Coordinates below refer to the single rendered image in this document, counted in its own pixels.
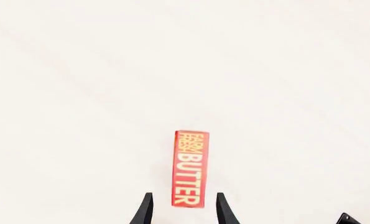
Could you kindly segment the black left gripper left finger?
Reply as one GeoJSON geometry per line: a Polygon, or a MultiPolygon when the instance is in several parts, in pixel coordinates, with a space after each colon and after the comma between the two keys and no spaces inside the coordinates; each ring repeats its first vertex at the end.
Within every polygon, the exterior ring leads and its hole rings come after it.
{"type": "Polygon", "coordinates": [[[153,194],[148,192],[145,194],[142,203],[129,224],[151,224],[153,208],[153,194]]]}

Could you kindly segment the small black mounting plate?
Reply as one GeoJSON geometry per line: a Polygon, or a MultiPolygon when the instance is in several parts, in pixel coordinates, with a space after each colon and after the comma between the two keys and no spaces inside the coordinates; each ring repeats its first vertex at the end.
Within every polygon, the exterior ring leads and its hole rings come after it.
{"type": "Polygon", "coordinates": [[[342,213],[336,224],[361,224],[347,213],[342,213]]]}

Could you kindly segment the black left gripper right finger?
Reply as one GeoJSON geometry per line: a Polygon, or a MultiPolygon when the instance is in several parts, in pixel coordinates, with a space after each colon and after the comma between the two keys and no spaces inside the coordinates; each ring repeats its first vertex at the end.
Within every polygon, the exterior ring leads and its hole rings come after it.
{"type": "Polygon", "coordinates": [[[218,224],[240,224],[222,192],[216,194],[216,216],[218,224]]]}

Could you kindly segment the red butter box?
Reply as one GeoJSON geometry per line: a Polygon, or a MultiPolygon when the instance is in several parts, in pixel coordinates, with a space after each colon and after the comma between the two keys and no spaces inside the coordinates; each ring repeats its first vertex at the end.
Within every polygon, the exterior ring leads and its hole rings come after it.
{"type": "Polygon", "coordinates": [[[175,132],[172,169],[172,206],[204,208],[210,134],[175,132]]]}

